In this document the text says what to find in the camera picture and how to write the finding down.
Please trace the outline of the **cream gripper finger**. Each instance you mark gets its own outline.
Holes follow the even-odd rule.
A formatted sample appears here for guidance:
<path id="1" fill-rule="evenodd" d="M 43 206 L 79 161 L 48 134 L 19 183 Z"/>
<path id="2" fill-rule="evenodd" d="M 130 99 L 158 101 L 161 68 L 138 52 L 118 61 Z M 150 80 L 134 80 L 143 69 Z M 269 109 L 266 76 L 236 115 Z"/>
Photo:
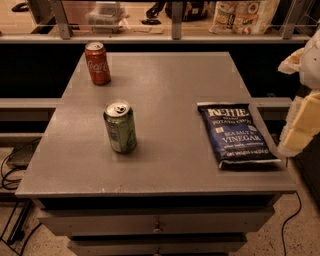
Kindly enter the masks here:
<path id="1" fill-rule="evenodd" d="M 301 60 L 304 49 L 300 48 L 289 55 L 278 66 L 278 70 L 284 74 L 291 75 L 301 69 Z"/>
<path id="2" fill-rule="evenodd" d="M 278 151 L 282 156 L 294 157 L 319 133 L 320 91 L 312 91 L 306 97 L 296 96 L 280 135 Z"/>

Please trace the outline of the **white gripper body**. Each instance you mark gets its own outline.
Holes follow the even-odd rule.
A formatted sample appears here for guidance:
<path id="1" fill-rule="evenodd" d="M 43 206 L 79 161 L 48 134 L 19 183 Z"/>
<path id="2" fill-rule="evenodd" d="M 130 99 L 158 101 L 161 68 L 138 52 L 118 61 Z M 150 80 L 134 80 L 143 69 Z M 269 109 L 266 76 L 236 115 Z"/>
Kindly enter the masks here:
<path id="1" fill-rule="evenodd" d="M 320 89 L 320 30 L 306 43 L 300 58 L 300 83 L 313 90 Z"/>

